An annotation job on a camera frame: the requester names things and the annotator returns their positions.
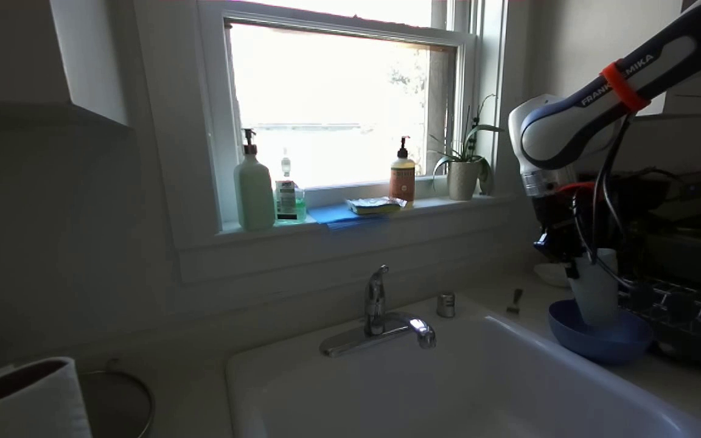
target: potted plant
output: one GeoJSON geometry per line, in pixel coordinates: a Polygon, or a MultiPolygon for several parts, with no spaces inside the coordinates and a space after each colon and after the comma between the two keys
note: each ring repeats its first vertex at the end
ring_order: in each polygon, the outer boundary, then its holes
{"type": "Polygon", "coordinates": [[[432,173],[448,168],[448,196],[453,199],[469,199],[477,189],[477,179],[486,179],[488,161],[477,155],[478,132],[503,132],[503,129],[478,123],[478,117],[475,117],[463,145],[459,148],[448,145],[448,150],[432,168],[432,173]]]}

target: white sink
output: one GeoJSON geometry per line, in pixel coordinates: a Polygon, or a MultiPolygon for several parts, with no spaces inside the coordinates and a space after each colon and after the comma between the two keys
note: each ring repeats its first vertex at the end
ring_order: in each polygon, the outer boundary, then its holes
{"type": "Polygon", "coordinates": [[[435,348],[414,335],[337,357],[318,342],[349,327],[280,340],[228,359],[239,438],[674,438],[701,423],[560,346],[467,312],[432,317],[435,348]]]}

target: faucet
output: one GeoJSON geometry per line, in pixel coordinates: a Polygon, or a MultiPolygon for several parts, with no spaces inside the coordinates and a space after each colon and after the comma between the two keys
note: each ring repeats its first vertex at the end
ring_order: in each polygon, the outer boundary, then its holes
{"type": "Polygon", "coordinates": [[[379,266],[366,279],[364,328],[330,335],[320,342],[323,355],[341,355],[353,348],[374,346],[402,333],[416,333],[421,348],[435,346],[435,331],[417,317],[385,308],[387,266],[379,266]]]}

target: blue bowl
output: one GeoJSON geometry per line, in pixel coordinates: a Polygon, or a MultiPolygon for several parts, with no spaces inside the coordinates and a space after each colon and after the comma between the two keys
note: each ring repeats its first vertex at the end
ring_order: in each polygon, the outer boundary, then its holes
{"type": "Polygon", "coordinates": [[[607,327],[592,328],[581,322],[576,302],[562,299],[548,308],[554,340],[594,363],[624,364],[645,355],[651,342],[651,328],[634,312],[618,312],[607,327]]]}

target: window pane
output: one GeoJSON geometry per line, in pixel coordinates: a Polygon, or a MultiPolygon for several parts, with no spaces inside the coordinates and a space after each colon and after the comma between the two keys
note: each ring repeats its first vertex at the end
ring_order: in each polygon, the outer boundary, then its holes
{"type": "Polygon", "coordinates": [[[445,0],[250,0],[325,15],[445,30],[445,0]]]}
{"type": "Polygon", "coordinates": [[[453,49],[232,24],[230,54],[241,123],[271,177],[286,155],[304,187],[387,179],[402,137],[417,173],[441,153],[453,49]]]}

